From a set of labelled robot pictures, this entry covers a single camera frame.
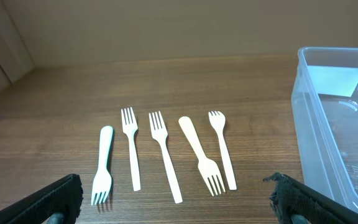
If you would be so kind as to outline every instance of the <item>fork head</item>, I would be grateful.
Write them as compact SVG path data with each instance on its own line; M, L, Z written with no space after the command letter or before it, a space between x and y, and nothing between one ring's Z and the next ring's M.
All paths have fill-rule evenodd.
M222 194L220 186L222 186L223 192L226 192L221 172L219 171L218 165L214 161L205 157L199 161L198 169L200 170L201 176L203 176L205 184L212 196L214 196L212 189L214 189L215 195L218 195L218 193Z
M134 134L137 131L137 123L134 110L131 108L121 109L122 129L125 134Z
M104 203L109 197L112 178L107 169L98 169L93 179L91 205Z
M162 119L161 112L149 113L150 129L152 130L152 137L159 141L160 138L166 140L168 133Z
M216 131L223 131L224 123L226 122L224 115L220 111L210 111L208 115L212 127Z

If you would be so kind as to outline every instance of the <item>plastic bin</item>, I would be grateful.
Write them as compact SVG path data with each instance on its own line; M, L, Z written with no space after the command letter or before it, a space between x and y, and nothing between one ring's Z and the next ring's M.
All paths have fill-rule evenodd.
M358 213L358 49L298 56L291 102L305 184Z

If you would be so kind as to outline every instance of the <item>plastic fork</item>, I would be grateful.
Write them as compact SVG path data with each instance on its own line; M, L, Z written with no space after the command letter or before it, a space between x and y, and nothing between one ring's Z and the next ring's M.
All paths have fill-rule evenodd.
M197 155L198 170L200 170L201 176L203 177L205 184L207 185L209 191L211 192L211 195L214 196L211 189L211 185L216 195L218 195L216 191L216 187L218 188L219 194L222 194L219 183L221 184L223 191L226 192L222 180L222 175L221 172L219 171L219 167L214 161L206 157L203 148L201 147L201 143L198 140L196 129L194 128L191 119L186 116L181 117L179 119L179 124L182 131L185 133L185 136L189 141L191 147L193 148L194 152Z
M164 160L165 170L167 171L169 186L171 187L173 199L175 203L182 202L181 193L179 189L177 175L173 169L172 161L167 149L168 132L162 119L161 112L149 113L150 128L152 130L152 137L160 144L162 157Z
M129 162L131 163L131 176L134 191L140 190L139 164L137 162L134 134L137 131L137 123L132 108L121 109L122 130L128 136Z
M93 179L91 205L93 205L93 202L95 205L104 203L110 193L112 178L107 170L107 161L113 131L111 126L105 126L100 130L99 165Z
M220 111L210 111L209 122L218 134L219 148L221 149L224 173L226 174L227 184L230 190L237 190L236 179L234 178L233 166L231 165L229 151L223 137L224 123L226 118Z

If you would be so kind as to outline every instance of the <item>wooden table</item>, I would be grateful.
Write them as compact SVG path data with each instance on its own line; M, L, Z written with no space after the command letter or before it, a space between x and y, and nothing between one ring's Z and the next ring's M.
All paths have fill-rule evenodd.
M274 172L303 181L291 91L293 55L213 57L102 63L38 69L0 93L0 209L80 174L84 200L77 223L277 223L269 207ZM142 190L133 192L121 108L132 106ZM226 116L225 138L237 191L212 197L198 160L180 129L189 116L206 155L224 176L208 111ZM161 111L183 203L175 204L148 113ZM115 130L113 197L91 206L99 132Z

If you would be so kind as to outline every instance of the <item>fork handle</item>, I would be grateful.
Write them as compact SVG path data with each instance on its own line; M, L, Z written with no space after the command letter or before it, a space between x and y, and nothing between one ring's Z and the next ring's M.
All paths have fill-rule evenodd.
M98 170L107 168L113 131L111 126L105 126L100 130Z
M193 148L194 152L196 153L198 160L200 161L206 158L203 148L201 147L201 143L198 140L196 129L191 122L191 119L186 116L181 117L179 119L179 125L181 127L181 130L185 133L185 136L189 141L191 147Z
M132 185L134 187L134 191L138 191L140 190L140 173L139 173L139 163L137 162L134 135L128 135L128 140L129 140L129 162L131 164Z
M222 162L224 173L226 174L227 184L230 190L237 190L236 179L234 178L233 166L231 164L229 151L227 150L226 142L223 133L218 133L219 148L221 149Z
M171 192L175 203L181 203L183 201L180 193L179 183L177 175L172 165L171 157L169 156L167 145L165 142L160 143L162 158L164 160L165 170L167 171L167 177L169 186L171 187Z

